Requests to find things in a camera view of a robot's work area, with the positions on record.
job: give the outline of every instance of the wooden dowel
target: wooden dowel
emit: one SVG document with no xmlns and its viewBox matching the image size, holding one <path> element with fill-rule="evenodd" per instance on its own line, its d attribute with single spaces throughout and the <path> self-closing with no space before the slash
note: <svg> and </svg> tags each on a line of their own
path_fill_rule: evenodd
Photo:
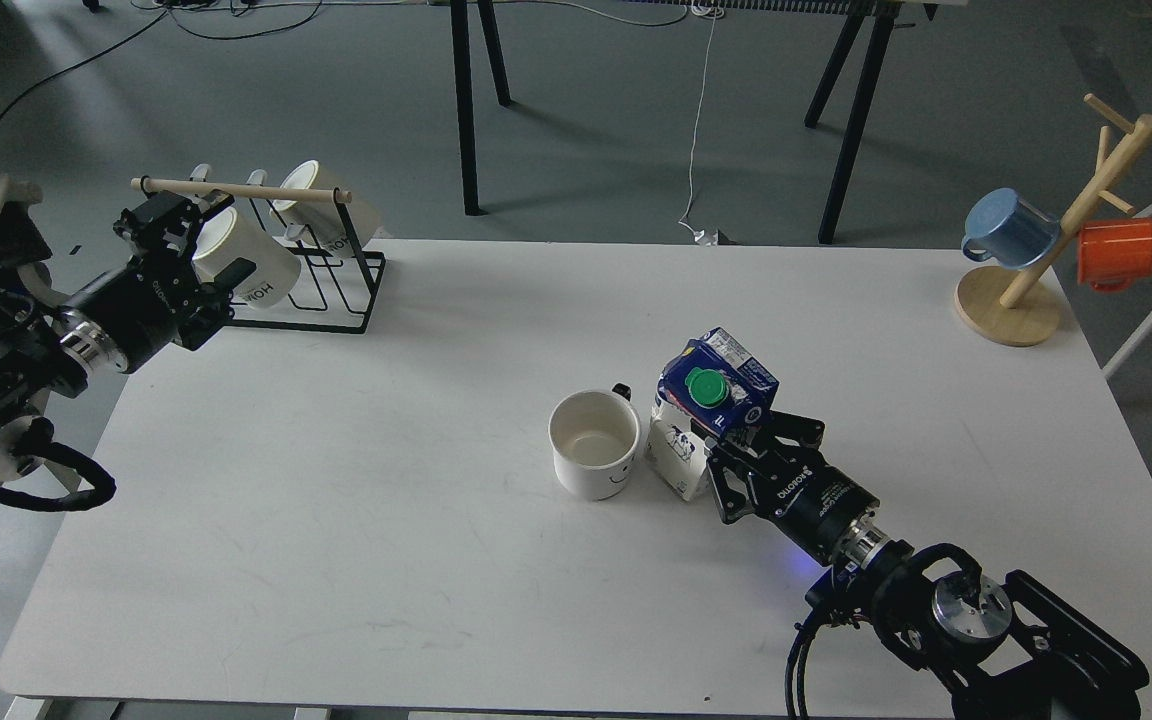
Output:
<svg viewBox="0 0 1152 720">
<path fill-rule="evenodd" d="M 173 181 L 173 179 L 132 179 L 132 190 L 141 190 L 143 192 L 166 190 L 187 195 L 206 195 L 212 190 L 219 190 L 228 192 L 234 197 L 256 197 L 256 199 L 262 200 L 343 202 L 344 204 L 353 202 L 353 192 L 348 190 L 335 192 L 331 190 L 297 190 L 297 188 L 290 187 Z"/>
<path fill-rule="evenodd" d="M 1101 169 L 1105 159 L 1111 154 L 1111 127 L 1101 126 L 1101 137 L 1096 143 L 1096 168 Z"/>
<path fill-rule="evenodd" d="M 1111 156 L 1105 159 L 1101 169 L 1097 170 L 1087 185 L 1083 187 L 1083 191 L 1078 192 L 1078 197 L 1075 197 L 1069 210 L 1066 210 L 1064 214 L 1061 215 L 1060 238 L 1056 244 L 1037 263 L 1022 270 L 1007 286 L 1007 290 L 998 300 L 1002 306 L 1010 310 L 1020 304 L 1029 288 L 1034 287 L 1038 278 L 1041 278 L 1043 273 L 1051 268 L 1052 263 L 1055 263 L 1069 242 L 1078 236 L 1083 223 L 1086 223 L 1087 219 L 1091 219 L 1092 214 L 1096 213 L 1097 206 L 1101 204 L 1101 190 L 1111 190 L 1132 168 L 1135 161 L 1140 158 L 1142 152 L 1146 151 L 1151 142 L 1152 115 L 1140 115 L 1132 130 L 1119 142 L 1114 152 L 1111 152 Z"/>
<path fill-rule="evenodd" d="M 1119 129 L 1121 129 L 1121 131 L 1123 132 L 1132 131 L 1134 128 L 1132 120 L 1126 119 L 1123 118 L 1123 115 L 1120 115 L 1114 108 L 1111 108 L 1111 106 L 1102 103 L 1100 97 L 1093 96 L 1091 94 L 1091 92 L 1087 92 L 1087 94 L 1083 96 L 1083 101 L 1087 103 L 1087 105 L 1091 105 L 1092 109 L 1096 109 L 1097 113 L 1100 113 L 1106 120 L 1109 120 L 1112 123 L 1114 123 Z"/>
<path fill-rule="evenodd" d="M 1121 197 L 1114 195 L 1111 191 L 1101 190 L 1101 200 L 1108 202 L 1108 204 L 1114 205 L 1115 209 L 1123 210 L 1128 215 L 1135 215 L 1135 209 L 1132 204 L 1128 200 L 1121 199 Z"/>
</svg>

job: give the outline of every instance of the mug with smiley face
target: mug with smiley face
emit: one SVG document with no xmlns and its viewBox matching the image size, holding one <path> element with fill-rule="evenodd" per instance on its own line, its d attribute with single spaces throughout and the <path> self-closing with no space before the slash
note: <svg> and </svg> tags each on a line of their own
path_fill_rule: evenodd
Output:
<svg viewBox="0 0 1152 720">
<path fill-rule="evenodd" d="M 554 473 L 581 500 L 605 500 L 626 488 L 639 454 L 639 416 L 630 388 L 573 393 L 550 415 Z"/>
</svg>

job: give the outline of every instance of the white table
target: white table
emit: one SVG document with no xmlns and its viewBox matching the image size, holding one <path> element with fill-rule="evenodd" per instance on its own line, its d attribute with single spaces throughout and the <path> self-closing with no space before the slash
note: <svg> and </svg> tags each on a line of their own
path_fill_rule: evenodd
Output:
<svg viewBox="0 0 1152 720">
<path fill-rule="evenodd" d="M 953 251 L 377 241 L 365 336 L 225 329 L 120 399 L 113 502 L 65 520 L 0 662 L 26 697 L 780 715 L 820 574 L 649 470 L 568 497 L 545 422 L 723 325 L 826 420 L 879 526 L 1028 569 L 1152 674 L 1152 482 L 1066 310 L 964 327 Z M 1048 275 L 1046 282 L 1055 287 Z M 814 644 L 823 717 L 947 717 L 869 630 Z M 1152 717 L 1152 683 L 1142 694 Z"/>
</svg>

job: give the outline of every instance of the black wire mug rack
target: black wire mug rack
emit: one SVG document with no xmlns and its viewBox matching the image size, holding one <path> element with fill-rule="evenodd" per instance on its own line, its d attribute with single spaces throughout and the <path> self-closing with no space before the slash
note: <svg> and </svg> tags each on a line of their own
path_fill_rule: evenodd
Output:
<svg viewBox="0 0 1152 720">
<path fill-rule="evenodd" d="M 243 311 L 244 302 L 233 301 L 236 314 L 227 325 L 240 328 L 271 328 L 280 331 L 308 331 L 344 334 L 362 334 L 367 332 L 372 310 L 376 309 L 376 296 L 380 291 L 380 281 L 385 274 L 385 253 L 362 249 L 358 233 L 349 217 L 346 188 L 333 188 L 333 204 L 338 211 L 340 223 L 344 227 L 346 240 L 353 248 L 353 258 L 338 258 L 325 250 L 314 228 L 310 225 L 289 223 L 274 206 L 278 199 L 264 184 L 265 170 L 255 170 L 245 184 L 211 183 L 206 181 L 207 165 L 198 165 L 189 181 L 161 181 L 160 179 L 135 179 L 132 185 L 150 195 L 157 190 L 205 195 L 212 190 L 221 190 L 236 197 L 247 197 L 256 222 L 263 232 L 273 234 L 280 245 L 301 258 L 306 272 L 301 273 L 301 281 L 288 293 L 282 302 L 265 310 Z M 282 236 L 270 233 L 262 219 L 257 200 L 264 200 L 270 213 L 283 226 Z M 278 318 L 259 318 L 255 313 L 275 314 Z"/>
</svg>

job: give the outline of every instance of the milk carton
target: milk carton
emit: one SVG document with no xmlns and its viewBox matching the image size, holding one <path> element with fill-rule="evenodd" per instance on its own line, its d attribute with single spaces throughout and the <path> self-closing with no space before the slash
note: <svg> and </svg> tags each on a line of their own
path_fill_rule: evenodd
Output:
<svg viewBox="0 0 1152 720">
<path fill-rule="evenodd" d="M 690 501 L 712 482 L 692 420 L 719 438 L 740 438 L 771 418 L 780 382 L 723 328 L 687 342 L 660 373 L 647 427 L 647 463 Z"/>
</svg>

